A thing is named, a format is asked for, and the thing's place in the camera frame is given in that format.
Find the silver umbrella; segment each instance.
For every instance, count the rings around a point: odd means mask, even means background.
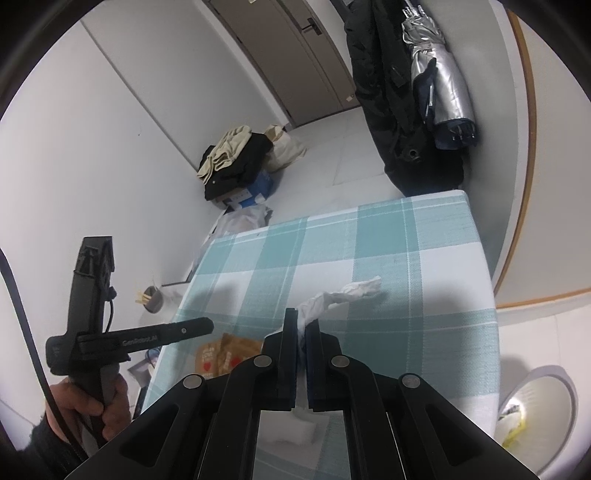
[[[418,108],[435,145],[456,150],[476,144],[468,87],[435,21],[421,5],[405,0],[402,39],[411,49],[411,78]]]

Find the checkered tablecloth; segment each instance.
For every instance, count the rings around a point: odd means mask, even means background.
[[[382,292],[329,310],[322,331],[374,372],[420,374],[492,433],[499,392],[495,302],[467,197],[458,190],[215,240],[175,318],[209,316],[214,332],[163,349],[144,408],[194,371],[202,343],[223,332],[262,339],[282,325],[286,307],[376,275]],[[298,415],[316,422],[313,444],[259,442],[254,478],[349,478],[342,415]]]

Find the hand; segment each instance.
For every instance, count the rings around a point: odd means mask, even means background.
[[[81,440],[81,425],[79,424],[76,412],[93,417],[98,417],[102,414],[102,420],[105,424],[102,434],[105,440],[111,440],[131,423],[131,412],[129,411],[129,400],[127,398],[127,383],[121,375],[117,375],[115,378],[115,396],[113,402],[107,408],[104,408],[101,402],[71,383],[69,378],[65,378],[62,382],[52,385],[50,388],[64,420],[78,441]],[[66,436],[61,431],[48,405],[45,406],[45,412],[47,421],[53,432],[61,440],[67,442]]]

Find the brown door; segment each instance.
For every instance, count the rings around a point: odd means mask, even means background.
[[[294,126],[357,106],[352,79],[302,0],[211,0]]]

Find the cardboard box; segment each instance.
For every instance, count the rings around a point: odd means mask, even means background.
[[[218,197],[215,202],[238,210],[240,208],[250,207],[263,203],[271,193],[273,179],[266,170],[261,170],[255,181],[244,189],[235,189],[231,192]]]

